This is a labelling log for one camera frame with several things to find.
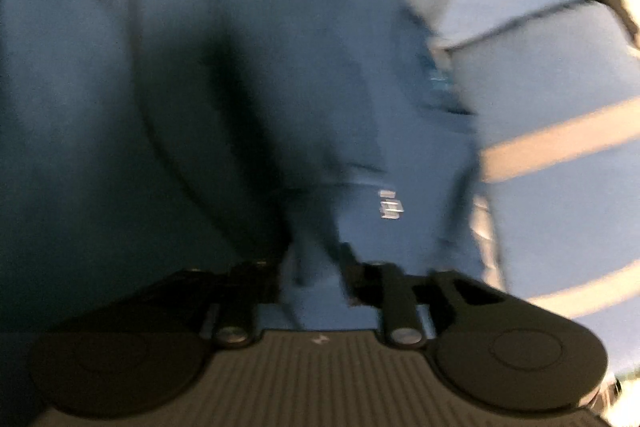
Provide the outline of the dark blue sweatshirt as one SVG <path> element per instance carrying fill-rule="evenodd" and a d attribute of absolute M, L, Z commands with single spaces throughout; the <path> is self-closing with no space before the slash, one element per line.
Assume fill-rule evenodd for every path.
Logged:
<path fill-rule="evenodd" d="M 337 247 L 483 272 L 475 122 L 405 0 L 1 0 L 1 328 L 273 263 L 308 329 Z"/>

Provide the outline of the right blue striped pillow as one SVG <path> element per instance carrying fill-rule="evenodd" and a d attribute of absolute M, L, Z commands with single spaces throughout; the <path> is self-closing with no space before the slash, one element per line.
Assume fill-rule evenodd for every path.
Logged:
<path fill-rule="evenodd" d="M 639 364 L 639 57 L 589 1 L 438 49 L 477 117 L 503 286 Z"/>

